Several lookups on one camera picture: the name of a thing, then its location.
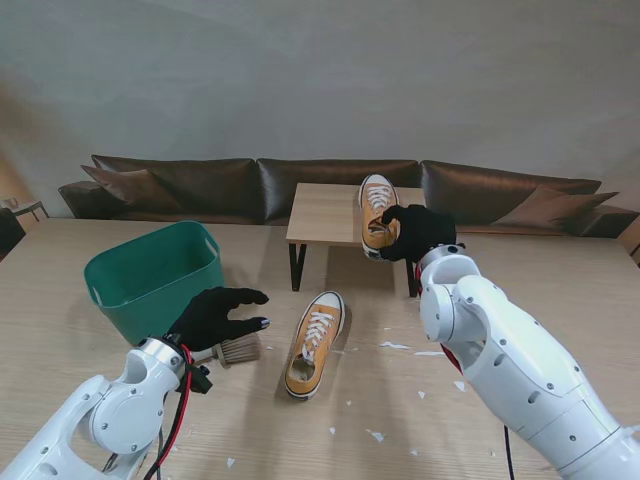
sneaker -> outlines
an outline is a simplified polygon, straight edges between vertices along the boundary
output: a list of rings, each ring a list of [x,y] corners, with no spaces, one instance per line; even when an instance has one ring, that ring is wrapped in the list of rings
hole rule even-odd
[[[298,324],[296,345],[285,374],[289,395],[308,400],[316,393],[344,316],[344,301],[336,292],[321,293],[309,304]]]
[[[382,214],[392,205],[398,205],[398,194],[391,182],[382,175],[369,175],[360,185],[358,194],[362,210],[362,248],[367,257],[380,258],[380,249],[388,247],[398,236],[398,222],[382,223]]]

green plastic basket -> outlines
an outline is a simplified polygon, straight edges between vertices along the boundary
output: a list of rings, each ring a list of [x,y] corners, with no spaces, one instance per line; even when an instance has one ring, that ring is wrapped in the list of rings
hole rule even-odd
[[[178,222],[93,258],[84,278],[93,302],[132,345],[167,333],[189,301],[224,286],[220,249],[198,222]]]

brown leather sofa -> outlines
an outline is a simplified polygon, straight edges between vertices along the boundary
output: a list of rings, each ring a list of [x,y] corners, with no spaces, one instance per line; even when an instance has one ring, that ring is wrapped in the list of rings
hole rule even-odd
[[[637,212],[600,206],[565,231],[492,226],[539,185],[567,193],[594,193],[596,180],[542,177],[487,168],[414,160],[276,160],[260,158],[155,161],[94,155],[98,168],[146,169],[180,203],[179,213],[131,211],[95,182],[65,185],[60,194],[76,218],[286,225],[298,183],[359,185],[371,173],[398,187],[424,189],[427,205],[452,215],[462,232],[617,237]]]

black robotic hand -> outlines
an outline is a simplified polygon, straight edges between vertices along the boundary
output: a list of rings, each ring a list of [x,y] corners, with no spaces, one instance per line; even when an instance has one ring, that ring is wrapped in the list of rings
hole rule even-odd
[[[264,317],[229,320],[228,315],[241,304],[264,305],[268,301],[269,297],[264,293],[250,288],[204,290],[191,299],[168,333],[179,334],[180,343],[192,351],[205,350],[224,340],[235,340],[267,328],[270,321]]]
[[[394,205],[382,215],[382,223],[400,222],[400,235],[393,245],[380,249],[384,260],[402,259],[418,263],[433,247],[456,243],[456,224],[449,215],[432,212],[422,205]]]

sofa cushion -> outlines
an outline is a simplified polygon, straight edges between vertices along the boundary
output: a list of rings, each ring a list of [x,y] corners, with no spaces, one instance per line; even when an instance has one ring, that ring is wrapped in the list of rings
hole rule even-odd
[[[128,208],[146,212],[175,213],[182,211],[180,204],[160,185],[147,170],[110,172],[81,165],[82,169]]]
[[[105,170],[152,172],[187,212],[241,217],[248,223],[262,223],[260,178],[256,163],[249,158],[202,161],[138,160],[102,155],[91,158],[96,166]]]
[[[569,195],[540,185],[524,202],[492,225],[562,230],[571,220],[593,210],[617,194],[616,192]]]
[[[208,213],[152,213],[131,211],[113,217],[113,220],[137,220],[143,222],[180,222],[194,220],[200,223],[233,223],[238,225],[253,225],[247,217],[232,217],[229,215],[214,215]]]
[[[298,183],[360,185],[373,173],[396,187],[419,187],[420,167],[414,160],[275,160],[258,159],[265,221],[283,224],[291,216]]]
[[[490,233],[502,235],[538,235],[542,237],[568,237],[569,233],[555,228],[521,227],[513,225],[457,225],[458,233]]]
[[[488,225],[527,199],[539,185],[565,193],[595,193],[597,180],[543,177],[492,168],[422,162],[427,205],[458,224]]]

